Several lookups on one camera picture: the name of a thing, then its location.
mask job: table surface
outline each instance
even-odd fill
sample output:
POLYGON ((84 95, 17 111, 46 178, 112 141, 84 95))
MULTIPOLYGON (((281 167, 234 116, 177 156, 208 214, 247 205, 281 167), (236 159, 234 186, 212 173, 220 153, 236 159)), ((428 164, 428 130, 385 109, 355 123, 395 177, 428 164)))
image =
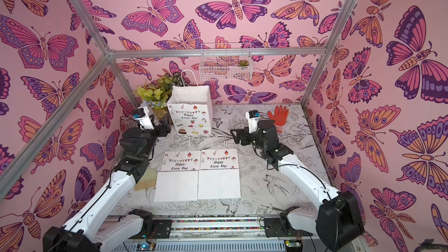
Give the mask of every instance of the table surface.
MULTIPOLYGON (((280 142, 294 151, 294 154, 318 177, 328 182, 321 157, 317 151, 310 127, 300 105, 285 105, 289 109, 286 124, 278 133, 280 142)), ((267 170, 266 162, 254 154, 251 145, 236 145, 230 139, 229 130, 247 126, 245 112, 258 110, 261 117, 268 119, 267 112, 274 114, 276 105, 214 105, 214 135, 227 135, 228 148, 238 149, 240 168, 241 199, 201 199, 182 202, 154 202, 154 188, 130 190, 110 214, 123 215, 132 209, 143 209, 154 215, 165 216, 225 216, 278 214, 276 209, 293 205, 315 210, 308 197, 285 175, 276 170, 267 170)), ((161 137, 154 148, 154 159, 150 167, 160 170, 166 151, 175 151, 177 140, 182 135, 175 130, 168 137, 161 137)), ((215 139, 215 146, 221 146, 224 139, 215 139)), ((211 148, 211 137, 192 137, 192 150, 211 148)), ((188 140, 182 139, 179 150, 188 149, 188 140)))

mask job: bag handle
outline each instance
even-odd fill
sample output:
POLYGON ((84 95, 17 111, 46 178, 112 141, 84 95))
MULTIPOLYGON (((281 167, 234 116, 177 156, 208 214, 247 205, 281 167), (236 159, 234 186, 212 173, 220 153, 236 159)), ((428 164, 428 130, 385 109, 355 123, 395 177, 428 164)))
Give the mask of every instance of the bag handle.
POLYGON ((176 91, 182 91, 182 92, 184 92, 184 93, 187 95, 188 99, 190 100, 191 105, 193 105, 193 102, 191 101, 191 98, 190 98, 190 96, 187 94, 187 92, 184 91, 184 90, 181 90, 181 89, 179 89, 179 88, 173 90, 173 92, 172 92, 172 95, 174 95, 174 98, 176 99, 177 104, 179 104, 179 101, 177 100, 176 94, 174 93, 174 92, 176 92, 176 91))
POLYGON ((223 135, 217 135, 217 136, 214 136, 214 137, 211 138, 211 148, 215 149, 215 143, 213 141, 214 141, 214 139, 216 137, 223 137, 224 138, 224 149, 227 149, 227 137, 225 137, 223 135))
POLYGON ((179 148, 179 141, 180 141, 182 138, 188 138, 188 142, 189 142, 189 144, 188 144, 188 151, 190 151, 190 150, 191 150, 191 137, 189 137, 189 136, 181 136, 181 137, 179 137, 179 139, 177 140, 177 144, 176 144, 176 152, 177 152, 177 149, 179 148))
MULTIPOLYGON (((196 80, 196 76, 194 75, 193 71, 191 71, 191 70, 189 70, 189 69, 184 69, 184 70, 182 70, 182 72, 181 72, 181 76, 182 76, 182 73, 184 73, 184 71, 190 71, 191 74, 193 74, 194 80, 196 81, 196 86, 199 86, 198 80, 196 80)), ((185 87, 184 78, 182 78, 182 84, 184 84, 184 87, 185 87)))

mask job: potted plant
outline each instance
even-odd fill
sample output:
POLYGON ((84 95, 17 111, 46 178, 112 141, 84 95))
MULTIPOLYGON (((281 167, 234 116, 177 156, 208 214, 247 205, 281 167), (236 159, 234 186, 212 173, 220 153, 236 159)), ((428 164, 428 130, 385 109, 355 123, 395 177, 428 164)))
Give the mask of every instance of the potted plant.
POLYGON ((167 101, 171 97, 173 79, 170 76, 162 76, 155 84, 138 86, 135 94, 142 98, 142 105, 151 107, 154 115, 160 120, 168 113, 167 101))

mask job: bird drawing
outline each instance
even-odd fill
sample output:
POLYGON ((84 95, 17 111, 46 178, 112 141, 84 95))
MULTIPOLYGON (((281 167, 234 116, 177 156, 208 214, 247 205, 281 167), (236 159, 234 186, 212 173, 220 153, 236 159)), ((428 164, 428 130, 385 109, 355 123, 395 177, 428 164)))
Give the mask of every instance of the bird drawing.
POLYGON ((280 178, 278 178, 278 177, 269 175, 269 174, 266 174, 266 177, 263 178, 263 180, 264 180, 264 181, 267 181, 267 189, 268 189, 268 191, 271 193, 271 195, 274 197, 274 199, 277 200, 277 202, 279 202, 279 200, 277 199, 277 197, 276 197, 276 193, 275 193, 275 189, 276 189, 276 187, 277 187, 282 193, 284 193, 284 195, 286 195, 286 193, 289 193, 288 190, 286 190, 284 187, 282 187, 281 185, 279 185, 279 184, 277 183, 277 180, 280 180, 280 181, 282 181, 283 183, 286 183, 284 180, 282 180, 282 179, 280 179, 280 178))

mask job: succulent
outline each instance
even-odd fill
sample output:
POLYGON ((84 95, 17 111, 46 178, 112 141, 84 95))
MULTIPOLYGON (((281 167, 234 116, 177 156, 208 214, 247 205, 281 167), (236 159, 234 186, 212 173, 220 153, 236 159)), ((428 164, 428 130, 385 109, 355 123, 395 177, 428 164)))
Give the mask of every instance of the succulent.
POLYGON ((246 66, 249 65, 249 62, 247 60, 240 60, 238 65, 241 66, 241 67, 246 67, 246 66))

